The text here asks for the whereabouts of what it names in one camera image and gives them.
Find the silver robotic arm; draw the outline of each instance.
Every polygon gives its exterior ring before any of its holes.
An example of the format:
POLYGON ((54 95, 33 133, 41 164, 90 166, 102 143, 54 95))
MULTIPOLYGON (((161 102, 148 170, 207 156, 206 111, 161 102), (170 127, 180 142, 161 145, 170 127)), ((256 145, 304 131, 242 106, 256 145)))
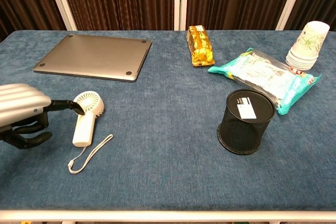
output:
POLYGON ((0 141, 20 149, 37 146, 52 134, 44 132, 32 138, 24 138, 21 134, 36 133, 47 128, 47 112, 65 109, 85 114, 79 104, 69 100, 51 100, 27 84, 0 86, 0 141))

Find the white strap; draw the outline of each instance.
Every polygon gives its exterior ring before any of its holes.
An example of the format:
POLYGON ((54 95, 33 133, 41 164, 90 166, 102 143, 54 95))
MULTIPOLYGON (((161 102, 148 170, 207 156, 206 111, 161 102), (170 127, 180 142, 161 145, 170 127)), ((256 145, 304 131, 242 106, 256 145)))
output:
POLYGON ((88 164, 88 162, 90 161, 90 159, 94 156, 94 154, 95 154, 100 148, 102 148, 102 147, 105 145, 105 143, 107 143, 108 141, 110 141, 112 138, 113 138, 113 135, 112 135, 112 134, 108 135, 103 141, 101 141, 100 144, 98 144, 98 145, 91 151, 91 153, 89 154, 89 156, 88 156, 87 159, 85 160, 85 162, 84 162, 84 164, 83 164, 83 166, 82 166, 81 169, 79 169, 79 170, 72 170, 71 168, 72 168, 72 166, 74 165, 74 161, 75 161, 78 157, 80 157, 80 155, 83 154, 83 152, 85 151, 85 149, 86 149, 86 147, 87 147, 87 146, 84 146, 83 151, 82 151, 77 157, 75 157, 74 159, 72 159, 72 160, 69 162, 69 164, 68 164, 69 172, 70 172, 71 174, 77 174, 77 173, 80 173, 80 172, 86 167, 86 165, 88 164))

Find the teal plastic bag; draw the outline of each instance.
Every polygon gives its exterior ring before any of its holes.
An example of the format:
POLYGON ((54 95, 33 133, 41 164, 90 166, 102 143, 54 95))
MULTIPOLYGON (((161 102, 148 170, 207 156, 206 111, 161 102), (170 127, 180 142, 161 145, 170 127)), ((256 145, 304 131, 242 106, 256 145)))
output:
POLYGON ((280 115, 287 114, 290 107, 321 77, 288 67, 252 48, 221 67, 209 68, 208 72, 224 74, 227 78, 264 93, 271 99, 280 115))

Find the fan handle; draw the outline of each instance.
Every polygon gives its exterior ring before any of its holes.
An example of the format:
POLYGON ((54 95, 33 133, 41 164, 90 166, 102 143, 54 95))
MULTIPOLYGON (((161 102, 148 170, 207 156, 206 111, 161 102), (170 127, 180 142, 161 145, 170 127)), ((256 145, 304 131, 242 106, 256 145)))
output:
POLYGON ((85 115, 78 115, 75 133, 72 139, 74 146, 84 147, 91 145, 95 119, 96 116, 92 112, 87 112, 85 115))

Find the fan head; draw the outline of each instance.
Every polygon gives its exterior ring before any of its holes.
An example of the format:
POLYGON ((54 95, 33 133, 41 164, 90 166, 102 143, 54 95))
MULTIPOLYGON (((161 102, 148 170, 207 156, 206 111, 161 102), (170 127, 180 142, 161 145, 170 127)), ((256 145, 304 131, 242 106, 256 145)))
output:
POLYGON ((93 113, 96 117, 100 116, 104 111, 103 100, 94 91, 80 93, 73 101, 77 102, 85 113, 93 113))

